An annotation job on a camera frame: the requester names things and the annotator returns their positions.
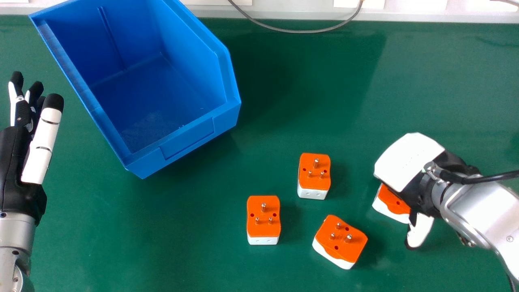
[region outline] orange plug adapter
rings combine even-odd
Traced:
[[[331,164],[332,161],[326,154],[303,153],[299,158],[297,195],[301,198],[324,200],[332,184]]]
[[[277,196],[250,196],[247,200],[247,240],[250,245],[274,245],[281,234]]]
[[[403,200],[393,194],[387,185],[383,183],[380,184],[380,188],[378,188],[377,196],[373,201],[372,207],[377,210],[377,212],[398,222],[404,224],[409,223],[411,208],[409,208]]]
[[[312,247],[327,260],[349,270],[357,262],[367,236],[339,217],[328,215],[313,238]]]

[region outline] blue plastic bin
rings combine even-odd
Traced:
[[[177,0],[73,0],[30,18],[140,178],[236,125],[241,100],[229,51]]]

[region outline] white wall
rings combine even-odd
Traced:
[[[2,3],[0,14],[29,14],[63,0]],[[199,17],[239,18],[227,0],[181,0]],[[235,0],[259,19],[346,19],[357,0]],[[366,0],[356,20],[519,23],[517,7],[489,0]]]

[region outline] orange and white plug adapter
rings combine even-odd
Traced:
[[[367,236],[339,217],[328,215],[313,238],[312,247],[330,262],[349,270],[357,262]]]
[[[330,157],[326,154],[303,153],[299,158],[297,195],[301,198],[324,200],[332,184],[331,164]]]
[[[277,196],[250,196],[247,200],[247,240],[250,245],[274,245],[281,234]]]
[[[393,194],[387,185],[380,184],[377,196],[373,201],[372,207],[377,212],[386,215],[398,222],[408,224],[411,208],[395,194]]]

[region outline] green table surface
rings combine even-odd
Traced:
[[[205,19],[229,48],[238,125],[151,177],[127,172],[27,17],[0,17],[0,125],[22,71],[65,97],[31,279],[41,291],[508,291],[497,257],[436,221],[417,251],[371,208],[373,165],[419,131],[493,174],[519,168],[519,26],[353,22],[319,35]],[[331,22],[274,21],[291,28]],[[332,159],[324,201],[296,194],[302,152]],[[519,181],[506,185],[519,190]],[[276,246],[250,246],[250,195],[281,199]],[[335,214],[369,237],[342,270],[311,247]]]

